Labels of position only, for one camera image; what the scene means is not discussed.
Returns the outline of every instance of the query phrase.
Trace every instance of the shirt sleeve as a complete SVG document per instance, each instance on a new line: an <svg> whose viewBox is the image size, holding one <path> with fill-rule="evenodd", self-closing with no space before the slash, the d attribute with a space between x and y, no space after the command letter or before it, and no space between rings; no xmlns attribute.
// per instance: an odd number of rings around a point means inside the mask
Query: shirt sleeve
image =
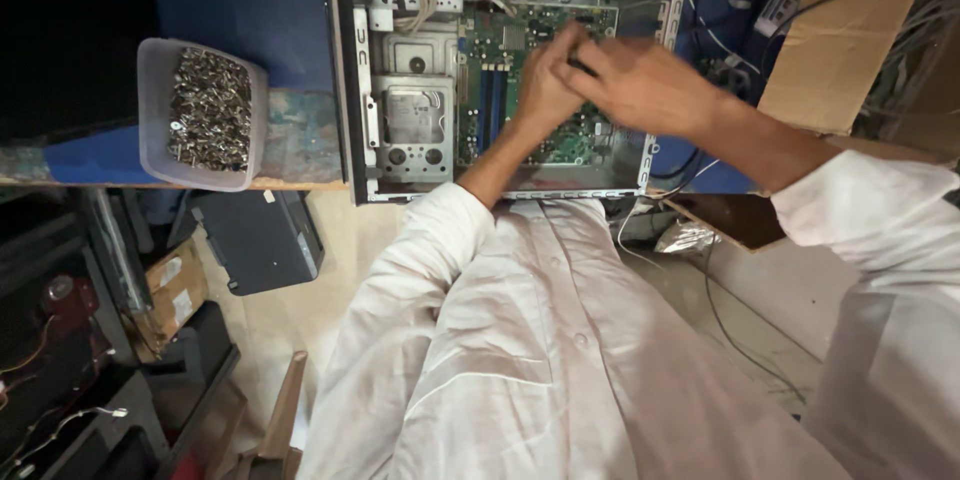
<svg viewBox="0 0 960 480"><path fill-rule="evenodd" d="M472 194L444 184L412 203L347 308L310 415L298 478L385 474L446 293L494 230Z"/></svg>
<svg viewBox="0 0 960 480"><path fill-rule="evenodd" d="M958 186L848 151L773 196L792 240L861 272L803 420L855 478L960 477Z"/></svg>

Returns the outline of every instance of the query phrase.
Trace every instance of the motherboard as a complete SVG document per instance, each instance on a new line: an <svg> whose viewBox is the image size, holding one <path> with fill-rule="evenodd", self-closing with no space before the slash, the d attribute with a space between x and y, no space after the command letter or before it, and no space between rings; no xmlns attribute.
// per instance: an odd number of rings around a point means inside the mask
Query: motherboard
<svg viewBox="0 0 960 480"><path fill-rule="evenodd" d="M507 14L491 4L465 6L458 24L456 163L472 165L514 116L522 67L538 46L553 41L567 20L594 39L617 33L618 9L519 5ZM563 123L527 159L527 165L595 165L611 154L614 127L591 103Z"/></svg>

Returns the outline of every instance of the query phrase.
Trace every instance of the ram slot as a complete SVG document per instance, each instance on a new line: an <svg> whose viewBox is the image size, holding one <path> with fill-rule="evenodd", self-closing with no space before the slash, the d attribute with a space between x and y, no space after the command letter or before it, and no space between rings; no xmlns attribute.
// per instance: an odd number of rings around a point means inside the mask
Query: ram slot
<svg viewBox="0 0 960 480"><path fill-rule="evenodd" d="M509 71L498 71L497 86L500 89L500 98L497 100L496 122L493 124L494 140L500 136L500 131L503 131L503 126L507 123L507 79L509 78Z"/></svg>
<svg viewBox="0 0 960 480"><path fill-rule="evenodd" d="M487 133L490 118L490 89L493 73L483 67L480 71L480 102L477 107L477 155L487 149Z"/></svg>
<svg viewBox="0 0 960 480"><path fill-rule="evenodd" d="M507 80L507 77L504 76L503 71L492 71L492 81L490 84L493 87L492 94L493 98L489 103L489 122L486 124L487 129L489 129L489 135L486 138L487 145L493 144L494 140L497 138L497 135L500 133L500 124L503 123L503 114L501 111L501 104L504 99L504 88L503 83Z"/></svg>

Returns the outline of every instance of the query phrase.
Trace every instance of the plastic container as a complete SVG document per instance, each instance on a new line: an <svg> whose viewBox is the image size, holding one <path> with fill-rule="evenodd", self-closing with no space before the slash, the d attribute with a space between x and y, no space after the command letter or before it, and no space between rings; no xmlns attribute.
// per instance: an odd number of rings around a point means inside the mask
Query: plastic container
<svg viewBox="0 0 960 480"><path fill-rule="evenodd" d="M207 170L180 163L167 151L170 141L170 99L180 56L193 47L223 56L249 73L249 155L246 170ZM260 171L267 138L267 71L259 66L201 44L175 39L148 39L136 53L136 85L140 109L140 165L159 179L188 188L210 191L244 191Z"/></svg>

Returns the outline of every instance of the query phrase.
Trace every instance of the person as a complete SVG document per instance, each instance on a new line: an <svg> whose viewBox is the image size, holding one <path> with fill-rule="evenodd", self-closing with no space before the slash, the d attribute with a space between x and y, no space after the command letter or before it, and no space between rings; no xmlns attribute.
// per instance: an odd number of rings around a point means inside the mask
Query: person
<svg viewBox="0 0 960 480"><path fill-rule="evenodd" d="M520 97L361 283L299 478L960 478L955 174L842 152L663 48L575 24L531 54ZM599 201L498 206L585 99L736 167L792 240L860 271L801 421L621 263Z"/></svg>

